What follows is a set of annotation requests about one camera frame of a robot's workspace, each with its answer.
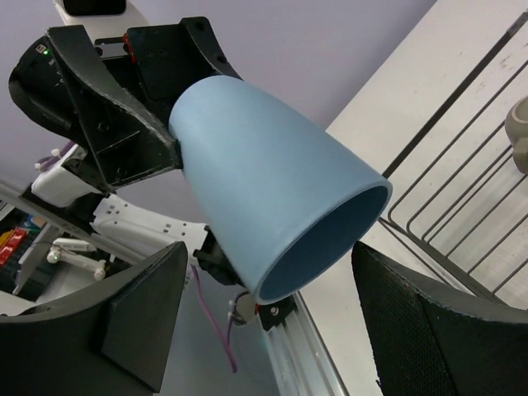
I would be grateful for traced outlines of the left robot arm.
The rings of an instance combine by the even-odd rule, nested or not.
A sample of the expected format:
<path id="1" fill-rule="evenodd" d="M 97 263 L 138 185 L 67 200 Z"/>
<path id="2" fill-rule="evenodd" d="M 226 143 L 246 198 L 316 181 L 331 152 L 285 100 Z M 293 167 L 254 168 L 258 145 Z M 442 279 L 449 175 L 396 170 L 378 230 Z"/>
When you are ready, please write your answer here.
<path id="1" fill-rule="evenodd" d="M 173 105 L 193 83 L 233 76 L 207 18 L 152 26 L 130 1 L 57 1 L 62 26 L 37 39 L 8 90 L 33 122 L 66 138 L 37 167 L 21 200 L 55 225 L 129 257 L 139 242 L 182 241 L 192 267 L 224 285 L 240 277 L 210 227 L 132 205 L 117 190 L 182 169 L 168 133 Z"/>

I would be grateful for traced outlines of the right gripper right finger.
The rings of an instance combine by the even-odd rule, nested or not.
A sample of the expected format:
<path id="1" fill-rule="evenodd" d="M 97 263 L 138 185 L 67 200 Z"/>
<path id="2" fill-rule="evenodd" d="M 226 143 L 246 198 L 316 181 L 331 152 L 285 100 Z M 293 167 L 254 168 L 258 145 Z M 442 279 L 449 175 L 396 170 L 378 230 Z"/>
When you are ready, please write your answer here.
<path id="1" fill-rule="evenodd" d="M 527 312 L 358 242 L 351 267 L 384 395 L 525 395 Z"/>

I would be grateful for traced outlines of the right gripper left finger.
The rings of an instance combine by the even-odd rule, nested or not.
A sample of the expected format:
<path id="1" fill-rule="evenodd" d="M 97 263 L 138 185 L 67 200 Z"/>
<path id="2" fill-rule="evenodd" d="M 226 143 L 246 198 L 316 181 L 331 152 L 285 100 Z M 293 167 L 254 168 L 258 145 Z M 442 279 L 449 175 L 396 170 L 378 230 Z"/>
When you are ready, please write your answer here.
<path id="1" fill-rule="evenodd" d="M 160 392 L 186 274 L 174 243 L 105 280 L 1 318 L 3 395 Z"/>

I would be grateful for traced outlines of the light blue cup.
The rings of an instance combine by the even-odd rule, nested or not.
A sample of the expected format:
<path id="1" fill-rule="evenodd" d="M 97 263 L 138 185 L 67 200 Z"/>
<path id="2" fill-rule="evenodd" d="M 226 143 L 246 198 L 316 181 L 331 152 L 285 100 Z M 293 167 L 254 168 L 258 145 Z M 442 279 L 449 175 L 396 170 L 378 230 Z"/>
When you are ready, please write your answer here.
<path id="1" fill-rule="evenodd" d="M 212 234 L 259 304 L 323 274 L 392 194 L 387 179 L 330 134 L 236 78 L 186 89 L 169 127 Z"/>

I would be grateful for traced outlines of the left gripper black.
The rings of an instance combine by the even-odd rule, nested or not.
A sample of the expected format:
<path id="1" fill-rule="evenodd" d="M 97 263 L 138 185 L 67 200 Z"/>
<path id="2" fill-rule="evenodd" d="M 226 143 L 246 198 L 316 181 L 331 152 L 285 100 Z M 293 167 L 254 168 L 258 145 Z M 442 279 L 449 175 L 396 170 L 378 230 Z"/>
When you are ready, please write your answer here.
<path id="1" fill-rule="evenodd" d="M 181 25 L 187 33 L 179 25 L 130 28 L 95 48 L 81 25 L 45 33 L 108 191 L 182 168 L 177 141 L 157 116 L 168 116 L 193 82 L 189 37 L 204 77 L 242 79 L 207 17 Z"/>

